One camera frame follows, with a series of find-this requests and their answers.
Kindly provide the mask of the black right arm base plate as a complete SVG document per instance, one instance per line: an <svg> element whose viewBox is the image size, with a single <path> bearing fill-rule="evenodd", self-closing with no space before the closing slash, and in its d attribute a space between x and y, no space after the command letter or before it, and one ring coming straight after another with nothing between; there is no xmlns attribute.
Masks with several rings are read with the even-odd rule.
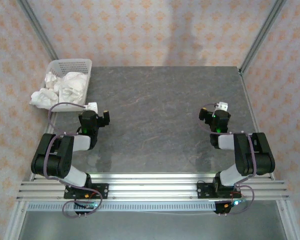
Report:
<svg viewBox="0 0 300 240"><path fill-rule="evenodd" d="M241 192L235 191L233 186L223 186L217 183L199 181L196 184L199 199L240 199Z"/></svg>

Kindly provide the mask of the white perforated plastic basket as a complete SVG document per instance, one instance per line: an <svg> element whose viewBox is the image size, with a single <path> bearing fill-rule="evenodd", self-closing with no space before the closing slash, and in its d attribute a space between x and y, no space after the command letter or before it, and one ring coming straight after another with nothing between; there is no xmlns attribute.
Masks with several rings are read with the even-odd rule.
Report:
<svg viewBox="0 0 300 240"><path fill-rule="evenodd" d="M79 112L83 110L82 106L86 104L88 87L91 78L92 71L92 61L90 59L84 58L71 58L71 59L60 59L53 60L48 64L45 71L45 75L48 72L52 72L56 76L62 78L69 72L79 72L88 75L87 87L83 95L83 101L81 104L75 104L71 102L59 102L53 105L51 108L46 110L51 110L52 112Z"/></svg>

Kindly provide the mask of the aluminium frame post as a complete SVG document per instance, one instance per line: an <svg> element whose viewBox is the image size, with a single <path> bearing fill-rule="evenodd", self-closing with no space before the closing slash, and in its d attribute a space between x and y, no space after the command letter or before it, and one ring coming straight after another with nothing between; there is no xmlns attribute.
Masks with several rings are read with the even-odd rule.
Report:
<svg viewBox="0 0 300 240"><path fill-rule="evenodd" d="M272 25L275 23L278 15L280 14L282 8L284 7L287 0L275 0L271 10L269 11L264 23L262 24L255 40L253 41L249 51L247 52L241 66L238 68L239 74L242 77L247 69L249 68L251 62L256 56L259 48L261 47L263 41L267 37L271 30Z"/></svg>
<svg viewBox="0 0 300 240"><path fill-rule="evenodd" d="M50 59L58 60L59 59L58 55L54 50L49 38L47 37L42 25L40 24L36 14L34 13L32 7L30 6L29 1L28 0L16 0L16 1L21 7L22 11L24 12L28 21L30 22L32 29L34 30L35 34L37 35L38 39L40 40L41 44L43 45Z"/></svg>

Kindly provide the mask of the grey metal lower panel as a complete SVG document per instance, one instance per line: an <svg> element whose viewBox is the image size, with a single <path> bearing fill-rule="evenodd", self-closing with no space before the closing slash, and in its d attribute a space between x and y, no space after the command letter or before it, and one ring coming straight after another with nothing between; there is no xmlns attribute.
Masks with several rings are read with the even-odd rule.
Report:
<svg viewBox="0 0 300 240"><path fill-rule="evenodd" d="M234 216L99 212L68 219L60 212L27 212L19 240L287 240L273 209Z"/></svg>

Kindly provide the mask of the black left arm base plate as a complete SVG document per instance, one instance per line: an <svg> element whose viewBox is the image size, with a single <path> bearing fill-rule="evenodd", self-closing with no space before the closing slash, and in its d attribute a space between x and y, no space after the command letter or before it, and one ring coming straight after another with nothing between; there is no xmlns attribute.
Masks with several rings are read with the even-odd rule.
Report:
<svg viewBox="0 0 300 240"><path fill-rule="evenodd" d="M108 198L109 193L109 184L108 183L93 183L90 187L95 191L98 191L103 199ZM94 200L100 199L100 195L95 193L92 190L83 190L75 187L66 186L64 195L64 199L67 200Z"/></svg>

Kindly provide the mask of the small circuit board green light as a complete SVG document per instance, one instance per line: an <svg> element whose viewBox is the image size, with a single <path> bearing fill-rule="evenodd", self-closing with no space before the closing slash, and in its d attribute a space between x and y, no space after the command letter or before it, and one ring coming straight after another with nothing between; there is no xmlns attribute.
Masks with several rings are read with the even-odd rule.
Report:
<svg viewBox="0 0 300 240"><path fill-rule="evenodd" d="M76 201L74 202L74 205L78 209L86 209L86 210L94 210L99 207L99 204L96 202L88 202L88 201Z"/></svg>
<svg viewBox="0 0 300 240"><path fill-rule="evenodd" d="M224 208L230 208L231 209L232 207L235 207L235 206L237 206L240 203L245 202L245 201L246 201L245 199L232 200L232 201L226 202L224 204Z"/></svg>

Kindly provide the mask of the aluminium mounting rail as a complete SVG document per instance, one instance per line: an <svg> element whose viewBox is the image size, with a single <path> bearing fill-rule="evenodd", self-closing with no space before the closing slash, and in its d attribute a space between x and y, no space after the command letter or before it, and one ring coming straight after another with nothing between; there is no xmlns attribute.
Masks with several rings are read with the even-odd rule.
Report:
<svg viewBox="0 0 300 240"><path fill-rule="evenodd" d="M210 183L214 173L92 173L93 183L109 185L108 201L197 201L197 182ZM242 194L257 201L288 200L291 192L283 180L270 174L256 176L245 182L252 189ZM35 175L21 183L19 201L62 201L65 186L55 180Z"/></svg>

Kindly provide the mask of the white t-shirt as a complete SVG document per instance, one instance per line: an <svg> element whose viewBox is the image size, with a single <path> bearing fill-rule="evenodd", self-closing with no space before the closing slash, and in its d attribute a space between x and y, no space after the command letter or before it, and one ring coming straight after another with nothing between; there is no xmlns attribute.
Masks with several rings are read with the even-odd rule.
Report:
<svg viewBox="0 0 300 240"><path fill-rule="evenodd" d="M63 77L58 77L50 71L45 75L44 82L45 87L31 95L31 105L42 109L50 109L62 102L80 105L84 100L88 75L71 71Z"/></svg>

